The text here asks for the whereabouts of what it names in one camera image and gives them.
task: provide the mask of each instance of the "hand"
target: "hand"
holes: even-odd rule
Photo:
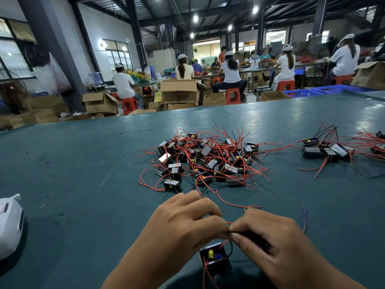
[[[218,206],[197,191],[161,204],[102,289],[158,288],[211,240],[229,231]]]
[[[292,219],[247,209],[230,230],[251,230],[271,245],[265,253],[238,233],[230,238],[279,289],[363,288],[331,266]]]

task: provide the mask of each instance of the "green table surface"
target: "green table surface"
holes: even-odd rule
[[[60,122],[20,128],[0,134],[0,198],[20,193],[27,217],[26,242],[13,268],[0,263],[0,288],[99,288],[139,235],[147,220],[171,194],[137,184],[150,156],[139,149],[158,145],[176,133],[214,129],[251,131],[247,141],[289,144],[312,137],[321,123],[350,132],[385,131],[383,99],[351,93],[258,102],[220,107],[196,107],[135,116]],[[321,165],[291,148],[264,158],[271,181],[256,177],[258,190],[219,190],[238,205],[301,222],[308,208],[307,235],[339,270],[368,288],[383,288],[384,164],[363,156],[349,163],[327,164],[316,180],[314,172],[298,171]],[[147,183],[159,179],[145,176]],[[184,192],[192,189],[182,183]],[[209,197],[232,222],[243,209]],[[271,288],[272,285],[237,247],[226,274],[215,278],[223,288]],[[198,255],[162,288],[200,288],[203,270]]]

